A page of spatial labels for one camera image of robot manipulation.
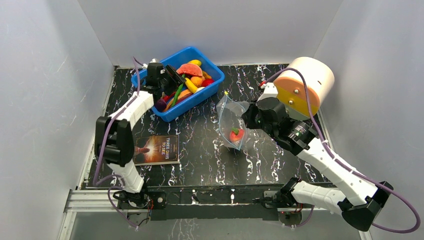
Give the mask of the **purple toy eggplant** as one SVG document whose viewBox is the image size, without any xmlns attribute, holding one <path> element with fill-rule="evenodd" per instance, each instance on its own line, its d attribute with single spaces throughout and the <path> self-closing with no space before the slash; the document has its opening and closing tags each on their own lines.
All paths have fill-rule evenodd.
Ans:
<svg viewBox="0 0 424 240">
<path fill-rule="evenodd" d="M 154 107 L 158 112 L 163 112 L 167 108 L 167 102 L 160 98 L 155 104 Z"/>
</svg>

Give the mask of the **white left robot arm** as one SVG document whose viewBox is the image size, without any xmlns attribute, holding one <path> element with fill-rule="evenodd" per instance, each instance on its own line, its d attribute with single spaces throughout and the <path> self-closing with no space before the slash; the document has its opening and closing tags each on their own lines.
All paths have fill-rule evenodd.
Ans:
<svg viewBox="0 0 424 240">
<path fill-rule="evenodd" d="M 93 184 L 98 186 L 107 180 L 99 179 L 102 163 L 121 181 L 122 189 L 130 195 L 130 202 L 137 208 L 149 203 L 149 194 L 143 191 L 144 179 L 138 173 L 133 157 L 135 143 L 133 128 L 141 117 L 162 99 L 163 95 L 175 93 L 184 83 L 174 67 L 151 62 L 146 67 L 146 77 L 136 73 L 137 89 L 128 101 L 109 116 L 100 116 L 95 123 L 94 151 L 97 166 Z"/>
</svg>

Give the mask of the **toy watermelon slice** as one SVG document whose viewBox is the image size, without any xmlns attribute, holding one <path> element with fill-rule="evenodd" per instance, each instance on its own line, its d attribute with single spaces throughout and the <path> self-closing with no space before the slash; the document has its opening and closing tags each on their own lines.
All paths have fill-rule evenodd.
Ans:
<svg viewBox="0 0 424 240">
<path fill-rule="evenodd" d="M 203 76 L 203 71 L 202 69 L 193 63 L 185 63 L 182 64 L 177 70 L 176 72 L 179 75 L 189 75 L 189 76 L 195 76 L 195 77 L 202 77 Z"/>
</svg>

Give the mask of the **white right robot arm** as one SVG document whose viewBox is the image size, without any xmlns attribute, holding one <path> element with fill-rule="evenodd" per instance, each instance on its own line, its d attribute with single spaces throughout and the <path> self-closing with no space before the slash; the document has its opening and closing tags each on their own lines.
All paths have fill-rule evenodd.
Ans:
<svg viewBox="0 0 424 240">
<path fill-rule="evenodd" d="M 368 231 L 388 200 L 387 189 L 392 186 L 386 181 L 375 184 L 354 174 L 354 168 L 341 157 L 327 153 L 317 137 L 317 128 L 289 117 L 285 105 L 277 99 L 273 83 L 264 83 L 261 88 L 263 94 L 242 115 L 246 127 L 263 130 L 278 146 L 312 165 L 336 186 L 320 187 L 293 177 L 275 195 L 265 197 L 264 204 L 314 205 L 342 216 L 359 231 Z"/>
</svg>

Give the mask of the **clear zip top bag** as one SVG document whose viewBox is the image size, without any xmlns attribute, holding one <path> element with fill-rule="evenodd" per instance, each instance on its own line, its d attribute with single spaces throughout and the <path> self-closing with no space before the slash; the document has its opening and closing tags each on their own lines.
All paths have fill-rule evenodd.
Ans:
<svg viewBox="0 0 424 240">
<path fill-rule="evenodd" d="M 225 147 L 238 151 L 247 151 L 253 148 L 254 132 L 246 127 L 242 119 L 242 114 L 248 110 L 249 104 L 250 103 L 247 101 L 235 101 L 231 99 L 229 93 L 225 91 L 223 97 L 216 105 L 218 113 L 218 130 L 221 141 Z M 230 142 L 230 132 L 232 128 L 245 130 L 244 137 L 240 142 Z"/>
</svg>

